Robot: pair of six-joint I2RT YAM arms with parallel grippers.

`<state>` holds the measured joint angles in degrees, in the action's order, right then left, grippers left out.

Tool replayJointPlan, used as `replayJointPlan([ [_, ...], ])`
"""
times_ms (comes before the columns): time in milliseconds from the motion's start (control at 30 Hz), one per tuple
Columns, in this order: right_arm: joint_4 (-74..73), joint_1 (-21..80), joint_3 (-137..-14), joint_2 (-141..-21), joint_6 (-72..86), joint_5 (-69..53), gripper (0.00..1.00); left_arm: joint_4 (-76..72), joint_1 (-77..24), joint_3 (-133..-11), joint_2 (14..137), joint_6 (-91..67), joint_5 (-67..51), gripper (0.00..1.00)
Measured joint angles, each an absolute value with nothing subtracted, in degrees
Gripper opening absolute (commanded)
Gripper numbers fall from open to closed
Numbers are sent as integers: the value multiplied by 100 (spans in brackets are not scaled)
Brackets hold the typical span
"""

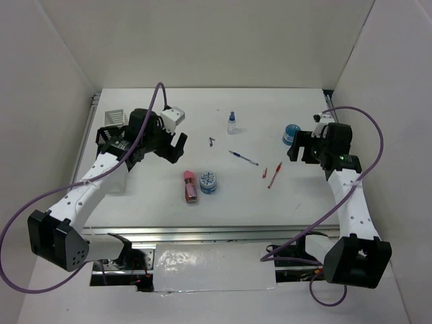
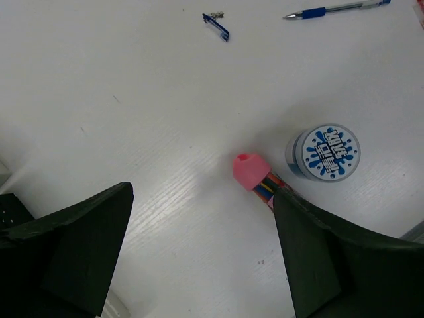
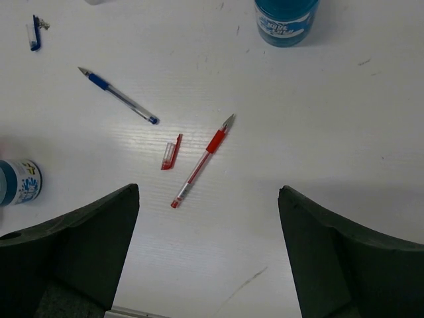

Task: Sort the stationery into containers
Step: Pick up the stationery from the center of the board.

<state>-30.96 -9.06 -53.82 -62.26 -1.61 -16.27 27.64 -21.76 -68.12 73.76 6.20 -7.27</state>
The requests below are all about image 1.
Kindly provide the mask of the blue slime jar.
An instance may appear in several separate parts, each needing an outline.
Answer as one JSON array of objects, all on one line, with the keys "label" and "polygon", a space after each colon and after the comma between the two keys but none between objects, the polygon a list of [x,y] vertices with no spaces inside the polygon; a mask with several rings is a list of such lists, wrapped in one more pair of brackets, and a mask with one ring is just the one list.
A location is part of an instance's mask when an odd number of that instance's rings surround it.
[{"label": "blue slime jar", "polygon": [[217,189],[217,177],[212,171],[205,171],[199,176],[200,190],[204,194],[212,194]]},{"label": "blue slime jar", "polygon": [[294,137],[299,130],[301,130],[301,128],[296,124],[287,125],[282,136],[283,143],[285,145],[291,146],[294,141]]}]

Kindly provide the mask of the pink capped marker tube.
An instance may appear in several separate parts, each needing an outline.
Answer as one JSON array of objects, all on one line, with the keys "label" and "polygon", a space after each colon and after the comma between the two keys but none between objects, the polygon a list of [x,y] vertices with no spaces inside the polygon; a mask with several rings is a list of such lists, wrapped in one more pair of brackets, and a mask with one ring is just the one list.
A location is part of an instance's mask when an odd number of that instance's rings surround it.
[{"label": "pink capped marker tube", "polygon": [[185,183],[185,199],[188,204],[195,204],[198,202],[198,194],[195,186],[195,174],[192,171],[184,172]]}]

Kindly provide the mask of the clear spray bottle blue cap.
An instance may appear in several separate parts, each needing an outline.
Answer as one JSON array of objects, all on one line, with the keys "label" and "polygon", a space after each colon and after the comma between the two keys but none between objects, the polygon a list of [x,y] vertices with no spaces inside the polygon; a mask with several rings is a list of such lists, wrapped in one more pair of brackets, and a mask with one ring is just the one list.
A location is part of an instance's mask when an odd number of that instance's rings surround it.
[{"label": "clear spray bottle blue cap", "polygon": [[227,133],[230,135],[236,133],[236,116],[235,116],[235,113],[233,111],[230,113],[229,118],[228,118]]}]

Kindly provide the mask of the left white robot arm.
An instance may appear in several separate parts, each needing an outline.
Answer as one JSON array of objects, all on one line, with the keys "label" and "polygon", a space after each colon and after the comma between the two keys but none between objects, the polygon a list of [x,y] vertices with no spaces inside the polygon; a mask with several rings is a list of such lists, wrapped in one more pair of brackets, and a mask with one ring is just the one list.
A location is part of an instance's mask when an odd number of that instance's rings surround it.
[{"label": "left white robot arm", "polygon": [[110,192],[126,185],[126,176],[147,153],[176,163],[184,153],[187,140],[180,134],[172,145],[176,127],[185,119],[177,107],[164,107],[160,114],[146,109],[131,112],[125,126],[107,126],[97,131],[97,157],[82,178],[82,185],[70,190],[59,202],[28,218],[32,252],[71,272],[85,262],[109,260],[118,269],[128,268],[134,257],[143,253],[119,234],[108,233],[91,238],[82,230],[92,212]]}]

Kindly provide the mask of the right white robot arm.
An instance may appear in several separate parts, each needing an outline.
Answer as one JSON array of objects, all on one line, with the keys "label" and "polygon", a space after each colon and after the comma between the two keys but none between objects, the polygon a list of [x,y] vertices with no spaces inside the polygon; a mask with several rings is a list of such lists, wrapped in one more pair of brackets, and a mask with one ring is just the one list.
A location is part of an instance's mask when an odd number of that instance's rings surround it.
[{"label": "right white robot arm", "polygon": [[288,151],[291,161],[318,164],[325,171],[335,201],[340,238],[333,243],[319,234],[307,234],[303,243],[294,249],[296,260],[311,264],[315,259],[324,268],[324,278],[331,284],[342,284],[374,289],[389,263],[392,248],[384,242],[375,229],[362,182],[360,160],[350,154],[352,129],[349,125],[329,123],[320,125],[314,132],[297,131]]}]

